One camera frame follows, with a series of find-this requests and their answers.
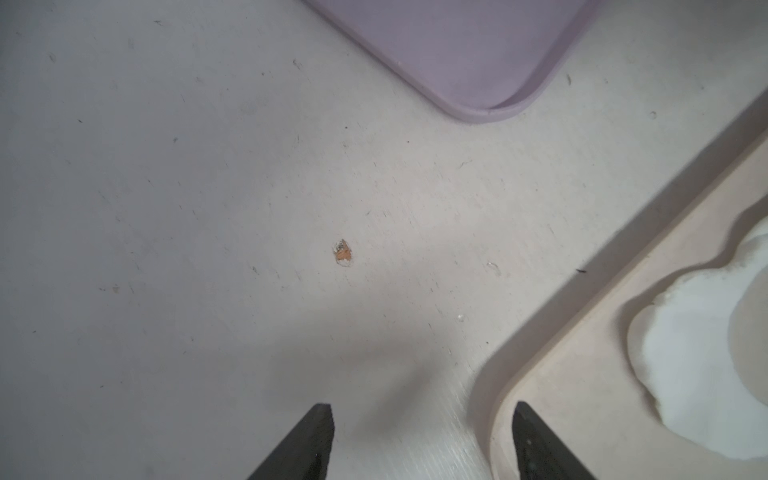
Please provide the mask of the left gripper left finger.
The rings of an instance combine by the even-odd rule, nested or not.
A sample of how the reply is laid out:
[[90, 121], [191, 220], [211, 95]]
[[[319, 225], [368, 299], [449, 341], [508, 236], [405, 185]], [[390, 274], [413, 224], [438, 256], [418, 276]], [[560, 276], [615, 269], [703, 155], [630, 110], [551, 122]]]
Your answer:
[[335, 434], [330, 404], [315, 404], [248, 480], [325, 480]]

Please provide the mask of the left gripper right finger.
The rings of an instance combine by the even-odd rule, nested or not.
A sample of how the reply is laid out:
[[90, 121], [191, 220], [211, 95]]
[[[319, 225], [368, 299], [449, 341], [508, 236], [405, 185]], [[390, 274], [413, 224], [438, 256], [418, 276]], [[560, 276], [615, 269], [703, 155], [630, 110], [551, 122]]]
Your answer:
[[520, 479], [595, 480], [527, 402], [516, 404], [511, 431]]

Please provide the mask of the beige plastic tray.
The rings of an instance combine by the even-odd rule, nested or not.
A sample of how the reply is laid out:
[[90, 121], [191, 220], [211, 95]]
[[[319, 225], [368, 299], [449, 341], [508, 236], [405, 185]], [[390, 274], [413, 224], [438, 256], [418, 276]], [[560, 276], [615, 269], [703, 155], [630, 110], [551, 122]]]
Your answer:
[[513, 411], [528, 403], [599, 479], [763, 479], [765, 459], [732, 460], [666, 429], [629, 363], [634, 316], [677, 278], [726, 264], [767, 214], [759, 137], [507, 384], [493, 410], [491, 475], [518, 475]]

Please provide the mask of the white dough ball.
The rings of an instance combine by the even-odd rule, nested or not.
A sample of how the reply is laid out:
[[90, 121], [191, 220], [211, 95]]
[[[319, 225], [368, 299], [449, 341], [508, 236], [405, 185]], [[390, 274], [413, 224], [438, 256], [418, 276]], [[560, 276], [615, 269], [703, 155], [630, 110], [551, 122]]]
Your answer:
[[767, 222], [730, 262], [675, 280], [632, 320], [637, 379], [670, 431], [734, 460], [767, 454]]

